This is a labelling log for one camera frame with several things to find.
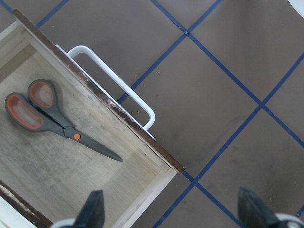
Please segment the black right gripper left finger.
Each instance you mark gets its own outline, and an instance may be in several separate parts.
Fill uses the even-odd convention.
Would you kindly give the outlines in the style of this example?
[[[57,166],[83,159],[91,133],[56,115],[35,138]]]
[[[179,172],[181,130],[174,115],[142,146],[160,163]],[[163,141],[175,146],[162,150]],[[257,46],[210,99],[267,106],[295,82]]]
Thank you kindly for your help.
[[[104,195],[102,190],[92,191],[81,211],[79,212],[74,228],[102,228],[105,222]]]

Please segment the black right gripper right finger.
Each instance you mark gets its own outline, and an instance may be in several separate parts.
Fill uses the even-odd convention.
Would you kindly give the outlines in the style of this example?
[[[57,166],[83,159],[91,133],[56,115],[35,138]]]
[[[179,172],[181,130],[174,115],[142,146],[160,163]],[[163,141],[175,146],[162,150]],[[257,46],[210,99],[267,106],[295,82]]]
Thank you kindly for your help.
[[[237,212],[244,228],[278,226],[278,217],[251,189],[239,188]]]

